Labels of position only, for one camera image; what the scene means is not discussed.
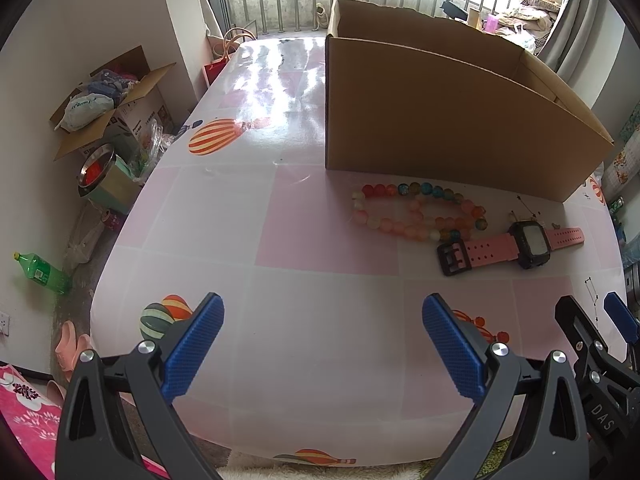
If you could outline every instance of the beaded bracelet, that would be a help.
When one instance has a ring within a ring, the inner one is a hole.
[[[369,215],[365,211],[365,200],[367,198],[392,197],[396,195],[412,198],[411,202],[409,202],[412,224],[405,225],[404,222]],[[444,202],[459,205],[466,216],[457,218],[425,217],[420,210],[428,195],[432,195],[436,199],[442,199]],[[362,190],[354,191],[351,198],[355,209],[353,219],[356,224],[366,225],[374,230],[379,229],[383,233],[401,235],[411,240],[420,240],[421,242],[429,239],[434,242],[469,240],[472,228],[475,227],[479,231],[484,231],[488,226],[484,218],[486,213],[484,207],[475,205],[460,193],[454,193],[449,188],[442,189],[440,186],[432,186],[429,182],[423,182],[422,184],[412,182],[409,185],[399,184],[398,186],[395,184],[389,184],[388,186],[384,184],[376,184],[375,186],[367,184],[362,187]]]

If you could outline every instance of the watch screen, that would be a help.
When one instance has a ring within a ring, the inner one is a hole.
[[[540,256],[546,254],[548,249],[546,247],[545,235],[542,232],[542,228],[537,225],[527,225],[522,228],[524,238],[529,245],[531,256]]]

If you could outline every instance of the bottle label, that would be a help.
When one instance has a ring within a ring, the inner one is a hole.
[[[34,281],[47,285],[49,283],[49,276],[51,274],[51,266],[44,260],[36,260],[36,271],[33,273]]]

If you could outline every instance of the green striped balloon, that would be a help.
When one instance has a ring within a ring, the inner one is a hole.
[[[151,303],[140,315],[140,333],[144,339],[158,341],[174,323],[169,310],[160,303]]]

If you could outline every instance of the table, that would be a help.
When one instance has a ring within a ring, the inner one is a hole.
[[[239,136],[223,123],[221,149],[191,153],[190,143],[195,151],[211,145],[192,137],[224,118],[258,121]],[[98,352],[125,353],[141,340],[148,304],[177,294],[195,308],[209,291],[222,296],[220,335],[188,394],[174,402],[191,433],[303,463],[438,456],[471,404],[423,329],[422,300],[432,292],[484,318],[489,332],[506,332],[519,355],[543,359],[562,349],[575,360],[553,314],[556,301],[573,294],[624,359],[625,343],[602,308],[612,290],[625,297],[620,254],[591,180],[564,204],[431,180],[487,209],[485,236],[505,232],[511,211],[531,211],[549,228],[579,226],[586,236],[584,246],[554,252],[543,267],[510,262],[445,278],[433,244],[351,221],[353,190],[414,178],[325,171],[321,39],[244,44],[186,126],[124,225],[91,319]],[[386,207],[401,215],[405,205]]]

